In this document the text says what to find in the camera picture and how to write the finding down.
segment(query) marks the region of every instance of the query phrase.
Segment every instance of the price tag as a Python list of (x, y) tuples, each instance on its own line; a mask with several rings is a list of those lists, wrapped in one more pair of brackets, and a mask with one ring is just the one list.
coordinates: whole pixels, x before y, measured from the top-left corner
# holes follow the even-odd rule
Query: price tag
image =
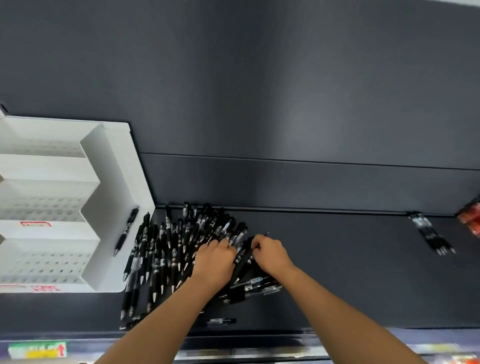
[(65, 341), (31, 341), (10, 344), (8, 354), (12, 359), (52, 359), (67, 357)]

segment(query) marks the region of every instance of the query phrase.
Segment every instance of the white plastic organizer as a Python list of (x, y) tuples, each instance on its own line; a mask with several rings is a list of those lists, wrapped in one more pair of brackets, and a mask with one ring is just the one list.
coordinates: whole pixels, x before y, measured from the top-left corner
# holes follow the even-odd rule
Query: white plastic organizer
[(122, 291), (134, 235), (154, 209), (128, 124), (0, 111), (0, 293)]

